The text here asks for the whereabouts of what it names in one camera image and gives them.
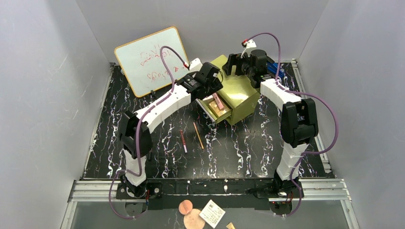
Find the pink makeup box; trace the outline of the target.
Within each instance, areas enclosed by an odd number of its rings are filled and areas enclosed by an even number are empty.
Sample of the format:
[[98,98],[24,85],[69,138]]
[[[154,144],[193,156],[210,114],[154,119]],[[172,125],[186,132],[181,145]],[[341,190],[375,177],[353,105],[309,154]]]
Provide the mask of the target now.
[[224,104],[217,93],[212,94],[219,110],[224,110]]

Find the green metal drawer box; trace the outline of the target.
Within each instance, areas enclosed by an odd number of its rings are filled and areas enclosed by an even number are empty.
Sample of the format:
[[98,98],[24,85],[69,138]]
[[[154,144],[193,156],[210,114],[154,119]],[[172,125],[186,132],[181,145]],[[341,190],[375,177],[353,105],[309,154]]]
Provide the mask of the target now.
[[254,113],[260,94],[251,86],[250,80],[246,76],[235,75],[235,67],[232,68],[230,75],[224,73],[222,66],[225,65],[227,59],[226,56],[221,55],[211,61],[213,65],[220,68],[218,78],[222,82],[223,88],[216,93],[224,109],[218,108],[212,96],[196,102],[216,124],[227,121],[230,125],[235,125]]

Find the orange makeup box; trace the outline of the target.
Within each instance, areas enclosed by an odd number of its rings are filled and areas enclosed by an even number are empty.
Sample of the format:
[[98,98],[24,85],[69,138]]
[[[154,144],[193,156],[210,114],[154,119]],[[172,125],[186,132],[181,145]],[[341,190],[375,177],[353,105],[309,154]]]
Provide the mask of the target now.
[[220,106],[215,100],[212,100],[208,106],[217,117],[230,116],[232,114],[231,108],[229,108],[226,104],[222,104],[222,106]]

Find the dark red makeup pencil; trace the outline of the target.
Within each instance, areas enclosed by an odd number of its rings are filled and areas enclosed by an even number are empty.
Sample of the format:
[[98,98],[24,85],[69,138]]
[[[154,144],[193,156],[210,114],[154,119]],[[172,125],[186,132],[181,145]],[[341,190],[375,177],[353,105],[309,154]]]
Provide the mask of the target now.
[[185,138],[184,138],[184,135],[183,135],[183,130],[181,130],[181,129],[180,129],[180,135],[181,135],[181,141],[182,141],[184,152],[187,154],[188,150],[187,150]]

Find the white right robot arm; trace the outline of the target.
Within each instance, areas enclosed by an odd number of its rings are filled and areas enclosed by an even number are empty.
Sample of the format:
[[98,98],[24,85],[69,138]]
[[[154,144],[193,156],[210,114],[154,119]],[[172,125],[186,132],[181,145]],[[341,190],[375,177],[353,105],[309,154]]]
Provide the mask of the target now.
[[313,99],[303,99],[295,92],[289,92],[277,77],[271,78],[268,70],[268,56],[264,50],[254,49],[250,53],[230,54],[222,66],[229,76],[246,76],[251,86],[267,97],[280,111],[280,134],[284,141],[280,163],[273,182],[260,191],[272,194],[289,194],[299,189],[298,168],[309,142],[318,135],[316,105]]

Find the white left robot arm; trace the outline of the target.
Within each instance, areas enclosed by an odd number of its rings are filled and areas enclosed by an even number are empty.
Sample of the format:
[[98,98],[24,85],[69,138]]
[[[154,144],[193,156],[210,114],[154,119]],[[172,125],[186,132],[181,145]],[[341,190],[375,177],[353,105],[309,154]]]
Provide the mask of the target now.
[[180,108],[223,88],[217,66],[195,59],[190,68],[191,72],[175,80],[172,88],[159,99],[134,113],[126,111],[123,114],[118,139],[125,153],[126,165],[124,170],[118,171],[122,183],[119,191],[135,198],[146,196],[145,163],[153,147],[153,131]]

